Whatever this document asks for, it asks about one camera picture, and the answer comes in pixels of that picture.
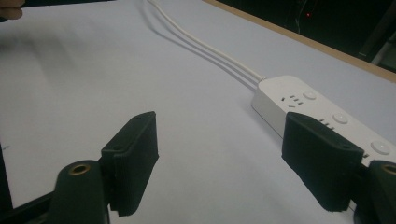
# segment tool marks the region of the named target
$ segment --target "white table surface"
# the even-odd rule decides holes
[[[159,2],[210,45],[262,75],[299,77],[396,143],[395,84],[205,2]],[[281,138],[250,106],[254,84],[172,32],[144,0],[26,8],[0,24],[14,205],[155,111],[160,158],[137,213],[112,223],[352,223],[351,212],[324,211],[281,159]]]

